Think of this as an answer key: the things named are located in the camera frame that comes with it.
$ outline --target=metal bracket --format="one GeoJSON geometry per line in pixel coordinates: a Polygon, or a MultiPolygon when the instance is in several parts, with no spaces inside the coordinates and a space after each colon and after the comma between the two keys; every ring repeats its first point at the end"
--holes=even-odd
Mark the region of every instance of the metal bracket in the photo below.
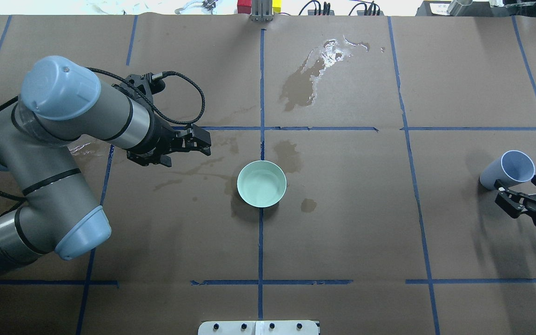
{"type": "Polygon", "coordinates": [[[319,335],[320,323],[311,320],[203,322],[198,335],[319,335]]]}
{"type": "Polygon", "coordinates": [[[273,18],[272,0],[251,0],[251,15],[249,19],[259,22],[270,22],[273,18]]]}

